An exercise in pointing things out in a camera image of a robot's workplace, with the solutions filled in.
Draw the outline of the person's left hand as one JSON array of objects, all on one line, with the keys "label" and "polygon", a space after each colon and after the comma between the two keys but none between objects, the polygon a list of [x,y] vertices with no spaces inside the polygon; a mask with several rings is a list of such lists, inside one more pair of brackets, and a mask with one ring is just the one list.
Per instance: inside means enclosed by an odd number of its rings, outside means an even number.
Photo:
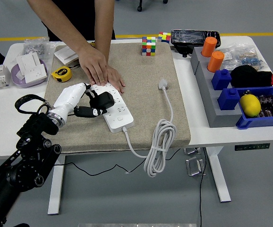
[{"label": "person's left hand", "polygon": [[90,84],[105,86],[107,83],[110,83],[114,86],[120,94],[124,93],[125,82],[119,72],[113,67],[107,65],[103,67],[103,71],[99,69],[99,72],[96,72],[95,69],[88,71],[87,73]]}]

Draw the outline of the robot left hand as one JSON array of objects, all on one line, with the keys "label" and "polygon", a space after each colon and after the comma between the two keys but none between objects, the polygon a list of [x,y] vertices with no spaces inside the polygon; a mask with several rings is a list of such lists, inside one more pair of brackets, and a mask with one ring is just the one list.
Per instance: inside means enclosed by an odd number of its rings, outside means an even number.
[{"label": "robot left hand", "polygon": [[[86,94],[90,98],[90,106],[80,106],[80,99]],[[86,83],[79,83],[63,89],[62,93],[49,111],[48,116],[57,120],[66,121],[68,114],[73,112],[77,117],[94,118],[107,112],[107,109],[114,105],[113,97],[108,92],[97,94],[92,86]]]}]

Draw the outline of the person's right hand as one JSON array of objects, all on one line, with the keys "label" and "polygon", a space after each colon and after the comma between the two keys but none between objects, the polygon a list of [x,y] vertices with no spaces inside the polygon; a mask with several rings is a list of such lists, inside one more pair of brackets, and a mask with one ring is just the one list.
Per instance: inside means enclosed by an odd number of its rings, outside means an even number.
[{"label": "person's right hand", "polygon": [[91,45],[77,51],[81,68],[86,73],[89,82],[94,85],[104,86],[107,82],[105,56]]}]

